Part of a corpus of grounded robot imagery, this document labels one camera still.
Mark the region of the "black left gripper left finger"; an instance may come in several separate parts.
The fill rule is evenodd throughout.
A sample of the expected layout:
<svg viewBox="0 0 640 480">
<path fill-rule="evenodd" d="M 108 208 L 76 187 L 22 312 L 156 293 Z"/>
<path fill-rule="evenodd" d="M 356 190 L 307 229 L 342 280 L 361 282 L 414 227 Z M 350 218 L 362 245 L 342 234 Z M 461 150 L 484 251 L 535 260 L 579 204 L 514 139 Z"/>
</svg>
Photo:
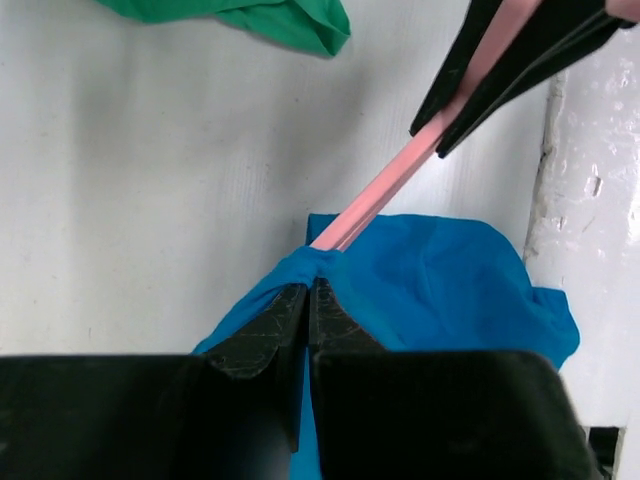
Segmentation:
<svg viewBox="0 0 640 480">
<path fill-rule="evenodd" d="M 308 290 L 201 354 L 8 356 L 5 479 L 285 479 L 298 447 Z"/>
</svg>

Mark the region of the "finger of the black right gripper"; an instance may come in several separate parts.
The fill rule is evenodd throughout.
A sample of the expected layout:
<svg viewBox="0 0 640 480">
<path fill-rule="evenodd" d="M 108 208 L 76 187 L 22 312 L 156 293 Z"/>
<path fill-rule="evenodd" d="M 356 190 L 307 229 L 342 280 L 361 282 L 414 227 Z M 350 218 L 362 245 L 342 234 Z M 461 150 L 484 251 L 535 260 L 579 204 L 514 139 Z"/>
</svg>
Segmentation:
<svg viewBox="0 0 640 480">
<path fill-rule="evenodd" d="M 415 136 L 454 98 L 501 3 L 501 0 L 472 0 L 469 3 L 463 24 L 410 126 L 411 136 Z"/>
<path fill-rule="evenodd" d="M 636 23 L 603 9 L 542 9 L 532 16 L 475 88 L 436 152 L 447 156 L 496 110 L 602 48 Z"/>
</svg>

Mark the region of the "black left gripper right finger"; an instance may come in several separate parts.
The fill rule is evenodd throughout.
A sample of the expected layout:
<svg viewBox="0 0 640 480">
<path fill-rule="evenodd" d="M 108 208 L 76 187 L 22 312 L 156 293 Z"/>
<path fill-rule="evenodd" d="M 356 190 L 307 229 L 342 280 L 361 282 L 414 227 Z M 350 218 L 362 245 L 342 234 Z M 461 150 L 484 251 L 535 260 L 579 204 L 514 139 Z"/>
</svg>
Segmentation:
<svg viewBox="0 0 640 480">
<path fill-rule="evenodd" d="M 311 397 L 326 479 L 597 479 L 562 381 L 526 351 L 393 352 L 310 292 Z"/>
</svg>

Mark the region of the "pink hanger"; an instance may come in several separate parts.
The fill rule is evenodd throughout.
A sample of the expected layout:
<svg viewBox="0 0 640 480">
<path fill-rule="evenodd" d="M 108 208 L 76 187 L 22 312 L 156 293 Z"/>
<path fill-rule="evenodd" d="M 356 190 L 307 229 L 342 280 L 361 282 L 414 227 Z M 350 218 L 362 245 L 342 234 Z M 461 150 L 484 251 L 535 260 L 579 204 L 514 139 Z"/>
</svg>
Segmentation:
<svg viewBox="0 0 640 480">
<path fill-rule="evenodd" d="M 537 0 L 505 1 L 497 8 L 486 33 L 475 47 L 461 85 L 449 101 L 423 127 L 369 185 L 312 242 L 318 250 L 346 250 L 434 153 L 455 117 L 494 67 L 540 5 Z"/>
</svg>

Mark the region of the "blue t shirt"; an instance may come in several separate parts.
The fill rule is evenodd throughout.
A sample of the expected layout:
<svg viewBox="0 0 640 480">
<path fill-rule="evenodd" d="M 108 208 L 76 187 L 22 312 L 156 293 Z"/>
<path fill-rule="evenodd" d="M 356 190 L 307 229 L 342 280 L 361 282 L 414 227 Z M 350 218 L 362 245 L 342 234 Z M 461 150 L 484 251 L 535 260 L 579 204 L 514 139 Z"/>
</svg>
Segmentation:
<svg viewBox="0 0 640 480">
<path fill-rule="evenodd" d="M 475 220 L 419 215 L 377 217 L 345 252 L 310 246 L 284 258 L 197 345 L 203 353 L 262 313 L 290 284 L 328 281 L 338 304 L 393 352 L 526 351 L 558 373 L 580 334 L 564 292 L 531 284 L 510 242 Z M 295 479 L 320 469 L 305 362 Z"/>
</svg>

